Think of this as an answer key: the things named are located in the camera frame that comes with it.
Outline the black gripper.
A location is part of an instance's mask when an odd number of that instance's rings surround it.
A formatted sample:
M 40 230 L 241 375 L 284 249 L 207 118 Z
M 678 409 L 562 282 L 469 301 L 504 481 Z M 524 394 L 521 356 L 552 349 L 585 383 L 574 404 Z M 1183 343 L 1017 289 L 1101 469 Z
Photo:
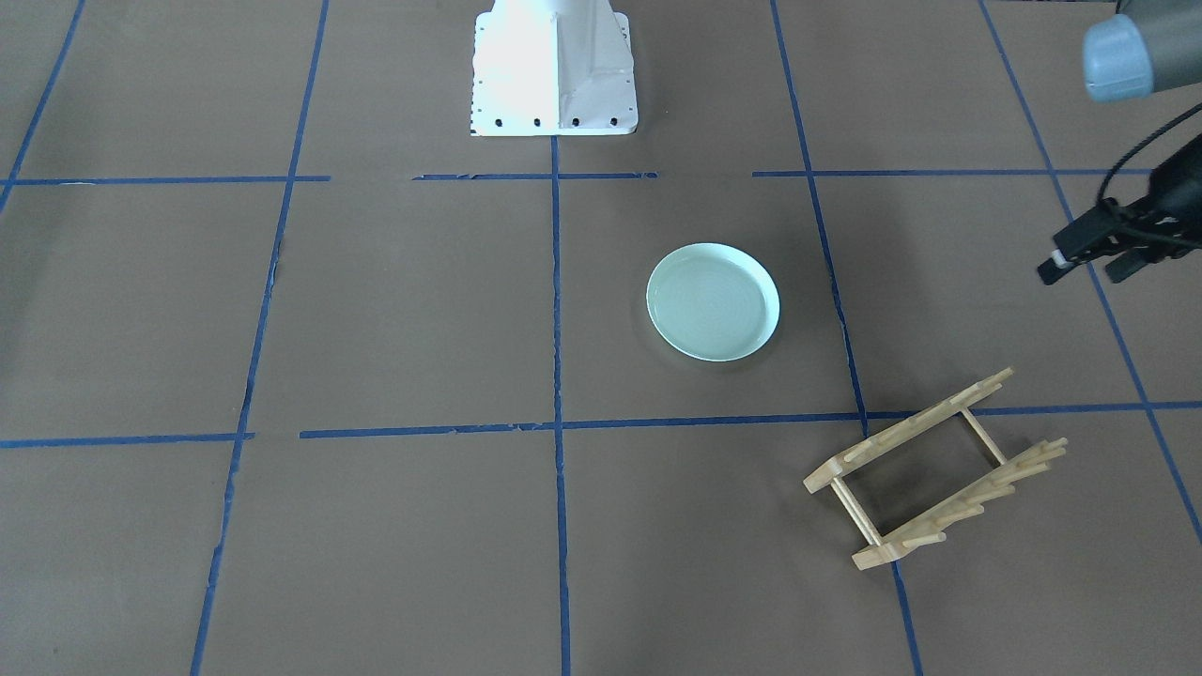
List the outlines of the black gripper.
M 1108 173 L 1094 204 L 1053 237 L 1057 248 L 1036 266 L 1043 285 L 1055 285 L 1071 269 L 1095 257 L 1112 256 L 1103 266 L 1108 281 L 1127 281 L 1164 257 L 1183 257 L 1200 249 L 1201 137 L 1182 146 L 1148 177 L 1146 196 L 1132 204 L 1107 195 Z

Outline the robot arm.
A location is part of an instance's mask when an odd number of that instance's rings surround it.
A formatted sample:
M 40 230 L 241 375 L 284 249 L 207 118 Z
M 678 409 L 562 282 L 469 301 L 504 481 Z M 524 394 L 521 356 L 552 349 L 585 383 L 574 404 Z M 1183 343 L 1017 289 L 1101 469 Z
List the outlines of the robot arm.
M 1085 31 L 1085 93 L 1096 102 L 1115 102 L 1197 85 L 1200 36 L 1198 1 L 1119 1 L 1115 16 Z M 1198 103 L 1115 161 L 1103 174 L 1090 209 L 1057 231 L 1055 249 L 1036 269 L 1040 281 L 1052 285 L 1071 269 L 1108 257 L 1103 273 L 1109 281 L 1123 283 L 1147 266 L 1200 249 L 1200 137 L 1153 168 L 1146 196 L 1120 204 L 1108 192 L 1111 180 L 1133 155 L 1194 115 L 1200 115 Z

